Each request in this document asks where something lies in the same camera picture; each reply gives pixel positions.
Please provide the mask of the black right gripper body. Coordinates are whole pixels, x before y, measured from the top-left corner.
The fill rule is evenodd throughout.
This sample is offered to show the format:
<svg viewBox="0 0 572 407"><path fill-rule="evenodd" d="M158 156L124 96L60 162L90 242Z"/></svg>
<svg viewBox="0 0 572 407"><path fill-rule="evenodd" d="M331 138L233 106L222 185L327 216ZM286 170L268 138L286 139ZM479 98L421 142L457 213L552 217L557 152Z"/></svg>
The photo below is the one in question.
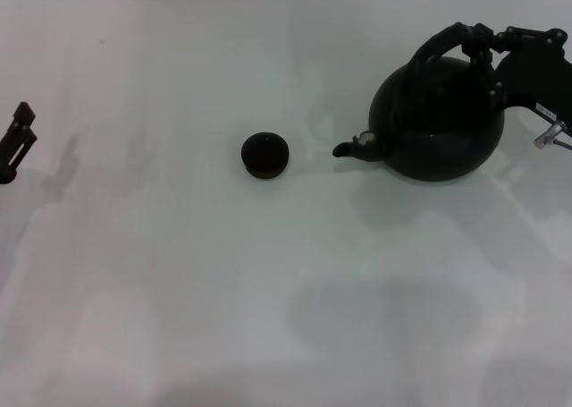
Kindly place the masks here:
<svg viewBox="0 0 572 407"><path fill-rule="evenodd" d="M504 57L496 68L504 108L523 107L549 123L571 126L571 62L561 47L527 47Z"/></svg>

